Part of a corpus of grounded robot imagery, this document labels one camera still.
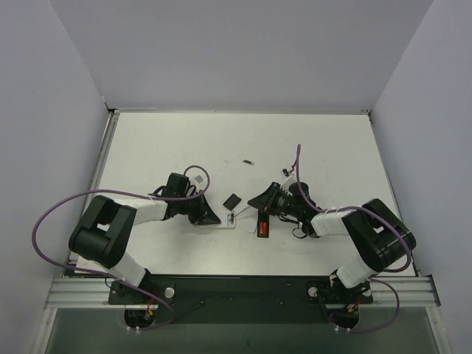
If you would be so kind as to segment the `black battery cover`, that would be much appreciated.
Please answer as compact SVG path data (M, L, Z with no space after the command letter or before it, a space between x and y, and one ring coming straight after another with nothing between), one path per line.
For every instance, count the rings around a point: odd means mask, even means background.
M229 211L233 211L235 207L242 201L242 199L236 195L235 193L232 193L224 202L223 202L223 207Z

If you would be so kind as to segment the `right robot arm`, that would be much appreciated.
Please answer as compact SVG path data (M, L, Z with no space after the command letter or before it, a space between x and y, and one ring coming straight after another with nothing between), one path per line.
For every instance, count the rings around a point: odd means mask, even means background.
M331 276L345 289L385 271L402 272L412 262L413 234L378 198L362 206L322 210L310 199L306 183L294 182L285 189L274 182L248 200L248 205L283 222L298 224L306 237L350 237L357 255Z

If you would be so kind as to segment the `white remote control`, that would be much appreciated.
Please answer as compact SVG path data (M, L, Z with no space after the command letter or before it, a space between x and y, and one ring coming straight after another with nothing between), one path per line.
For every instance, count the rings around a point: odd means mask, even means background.
M202 226L203 229L217 229L217 230L230 230L230 229L235 229L236 228L236 220L234 225L230 225L228 223L228 217L230 213L222 214L219 215L218 217L220 218L221 222L219 224L213 224L213 225L205 225Z

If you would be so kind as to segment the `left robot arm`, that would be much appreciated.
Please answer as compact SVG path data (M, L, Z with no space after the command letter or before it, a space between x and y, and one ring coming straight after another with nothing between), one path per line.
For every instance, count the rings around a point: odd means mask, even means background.
M69 238L69 250L127 282L125 295L143 303L150 297L151 285L144 280L149 272L126 252L132 228L177 215L187 216L193 226L221 224L197 183L184 174L171 173L167 184L147 198L93 197Z

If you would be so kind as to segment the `black remote control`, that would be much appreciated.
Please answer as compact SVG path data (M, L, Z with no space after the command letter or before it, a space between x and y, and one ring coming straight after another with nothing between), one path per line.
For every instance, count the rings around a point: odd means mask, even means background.
M269 238L270 215L267 212L257 213L257 237Z

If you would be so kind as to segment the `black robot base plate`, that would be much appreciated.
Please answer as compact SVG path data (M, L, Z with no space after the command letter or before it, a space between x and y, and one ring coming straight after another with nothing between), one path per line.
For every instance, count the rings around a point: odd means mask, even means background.
M368 282L353 289L327 276L147 275L139 291L112 282L108 302L126 305L129 322L308 325L332 310L373 302Z

